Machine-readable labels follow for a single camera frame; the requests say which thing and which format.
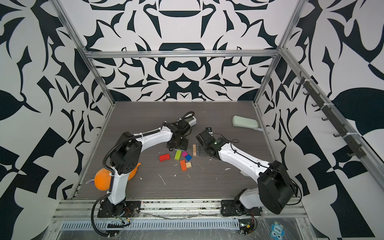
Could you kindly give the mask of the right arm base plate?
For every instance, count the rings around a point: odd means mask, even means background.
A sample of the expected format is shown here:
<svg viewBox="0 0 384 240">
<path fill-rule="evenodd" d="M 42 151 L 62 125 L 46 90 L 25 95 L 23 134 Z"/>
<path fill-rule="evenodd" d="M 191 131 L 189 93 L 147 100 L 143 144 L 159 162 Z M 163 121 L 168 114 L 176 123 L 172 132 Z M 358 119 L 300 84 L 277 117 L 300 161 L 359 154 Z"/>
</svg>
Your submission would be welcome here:
<svg viewBox="0 0 384 240">
<path fill-rule="evenodd" d="M 246 209 L 241 205 L 239 201 L 235 200 L 221 200 L 221 210 L 220 213 L 224 217 L 232 216 L 261 216 L 262 213 L 261 207 L 256 207 L 252 209 Z"/>
</svg>

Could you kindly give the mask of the natural wood block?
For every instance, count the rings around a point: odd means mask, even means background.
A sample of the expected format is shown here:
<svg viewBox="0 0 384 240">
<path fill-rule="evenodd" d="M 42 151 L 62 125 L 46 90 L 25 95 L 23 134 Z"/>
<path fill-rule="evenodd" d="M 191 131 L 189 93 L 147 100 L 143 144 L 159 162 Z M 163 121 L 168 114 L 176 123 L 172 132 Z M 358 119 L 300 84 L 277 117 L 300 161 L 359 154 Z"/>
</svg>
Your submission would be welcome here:
<svg viewBox="0 0 384 240">
<path fill-rule="evenodd" d="M 197 146 L 193 145 L 193 156 L 197 156 Z"/>
</svg>

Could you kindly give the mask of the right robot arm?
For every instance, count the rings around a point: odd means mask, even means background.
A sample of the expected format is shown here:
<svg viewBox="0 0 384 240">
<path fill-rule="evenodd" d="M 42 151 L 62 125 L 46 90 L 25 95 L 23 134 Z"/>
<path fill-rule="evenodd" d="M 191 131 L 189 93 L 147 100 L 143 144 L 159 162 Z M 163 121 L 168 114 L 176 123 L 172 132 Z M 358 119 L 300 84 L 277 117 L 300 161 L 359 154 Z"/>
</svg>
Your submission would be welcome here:
<svg viewBox="0 0 384 240">
<path fill-rule="evenodd" d="M 294 181 L 280 162 L 269 163 L 253 157 L 222 135 L 216 139 L 208 130 L 199 133 L 196 139 L 211 158 L 231 164 L 258 185 L 254 189 L 243 189 L 231 201 L 222 202 L 223 216 L 247 215 L 262 207 L 278 215 L 297 193 Z"/>
</svg>

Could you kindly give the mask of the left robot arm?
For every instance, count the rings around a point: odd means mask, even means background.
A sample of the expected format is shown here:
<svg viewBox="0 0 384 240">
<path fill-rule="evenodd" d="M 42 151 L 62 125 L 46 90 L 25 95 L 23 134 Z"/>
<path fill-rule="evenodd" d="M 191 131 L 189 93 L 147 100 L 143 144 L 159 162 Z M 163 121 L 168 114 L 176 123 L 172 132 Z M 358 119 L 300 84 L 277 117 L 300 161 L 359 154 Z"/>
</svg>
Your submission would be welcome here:
<svg viewBox="0 0 384 240">
<path fill-rule="evenodd" d="M 103 159 L 104 168 L 112 174 L 108 203 L 117 207 L 125 201 L 129 175 L 138 165 L 141 152 L 162 143 L 167 144 L 169 151 L 186 150 L 189 143 L 187 136 L 195 124 L 195 121 L 189 123 L 182 120 L 178 123 L 164 123 L 149 132 L 123 133 Z"/>
</svg>

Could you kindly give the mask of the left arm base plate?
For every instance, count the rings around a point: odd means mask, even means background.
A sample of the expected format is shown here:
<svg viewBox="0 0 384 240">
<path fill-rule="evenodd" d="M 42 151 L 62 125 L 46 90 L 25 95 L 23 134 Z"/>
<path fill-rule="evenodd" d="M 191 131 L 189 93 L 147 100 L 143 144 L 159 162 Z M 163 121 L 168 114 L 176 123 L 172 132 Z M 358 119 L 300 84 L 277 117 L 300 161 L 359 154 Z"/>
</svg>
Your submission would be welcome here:
<svg viewBox="0 0 384 240">
<path fill-rule="evenodd" d="M 102 201 L 98 207 L 98 218 L 112 218 L 120 216 L 122 218 L 130 218 L 141 210 L 140 201 L 125 201 L 117 205 L 113 205 L 109 200 Z"/>
</svg>

